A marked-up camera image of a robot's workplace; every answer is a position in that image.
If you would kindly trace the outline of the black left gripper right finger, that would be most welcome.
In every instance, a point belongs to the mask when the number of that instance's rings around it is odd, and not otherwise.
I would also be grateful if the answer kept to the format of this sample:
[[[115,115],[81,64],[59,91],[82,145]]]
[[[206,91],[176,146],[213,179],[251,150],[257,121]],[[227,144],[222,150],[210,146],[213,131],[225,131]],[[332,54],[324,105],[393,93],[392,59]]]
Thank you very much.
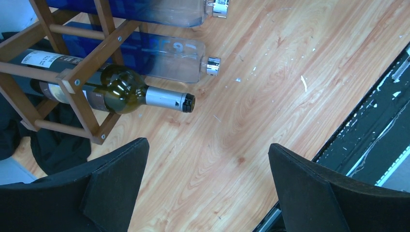
[[[287,231],[409,231],[408,193],[346,177],[277,143],[268,157]]]

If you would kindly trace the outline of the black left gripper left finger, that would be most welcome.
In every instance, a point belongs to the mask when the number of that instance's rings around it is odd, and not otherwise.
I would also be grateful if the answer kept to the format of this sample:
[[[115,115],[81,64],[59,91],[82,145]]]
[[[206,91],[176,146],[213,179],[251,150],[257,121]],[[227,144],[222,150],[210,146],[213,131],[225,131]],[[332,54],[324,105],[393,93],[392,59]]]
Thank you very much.
[[[3,232],[125,232],[149,153],[137,138],[99,158],[29,184],[0,188]]]

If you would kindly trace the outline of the dark green wine bottle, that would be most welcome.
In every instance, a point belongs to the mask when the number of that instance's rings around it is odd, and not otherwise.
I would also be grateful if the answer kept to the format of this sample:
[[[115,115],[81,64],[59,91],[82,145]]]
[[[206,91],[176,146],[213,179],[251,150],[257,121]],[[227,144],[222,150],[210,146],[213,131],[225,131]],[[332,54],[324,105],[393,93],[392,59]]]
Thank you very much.
[[[27,49],[9,62],[60,73],[75,68],[81,61],[78,57]],[[120,115],[142,105],[191,113],[196,101],[189,93],[148,86],[134,70],[110,63],[103,64],[82,86],[82,91],[91,108]]]

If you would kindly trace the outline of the brown wooden wine rack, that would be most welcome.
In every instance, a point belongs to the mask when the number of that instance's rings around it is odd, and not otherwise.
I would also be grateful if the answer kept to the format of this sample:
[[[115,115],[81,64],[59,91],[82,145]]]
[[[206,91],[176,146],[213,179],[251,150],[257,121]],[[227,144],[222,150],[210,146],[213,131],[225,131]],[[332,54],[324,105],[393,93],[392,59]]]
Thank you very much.
[[[107,109],[107,101],[95,89],[84,90],[90,78],[99,78],[110,59],[123,65],[120,46],[135,31],[147,32],[147,24],[125,20],[115,26],[106,0],[95,0],[92,22],[101,30],[68,26],[77,12],[52,12],[45,0],[30,2],[38,18],[32,26],[0,45],[0,92],[31,131],[47,129],[103,144],[120,114],[110,111],[99,123],[93,106]]]

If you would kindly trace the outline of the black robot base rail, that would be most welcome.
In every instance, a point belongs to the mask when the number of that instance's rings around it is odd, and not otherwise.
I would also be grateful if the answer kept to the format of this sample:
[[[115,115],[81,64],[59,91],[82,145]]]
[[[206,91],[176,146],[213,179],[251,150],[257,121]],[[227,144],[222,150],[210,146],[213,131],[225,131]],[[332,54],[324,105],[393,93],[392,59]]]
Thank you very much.
[[[408,47],[310,161],[370,185],[410,194]],[[279,201],[256,231],[288,232]]]

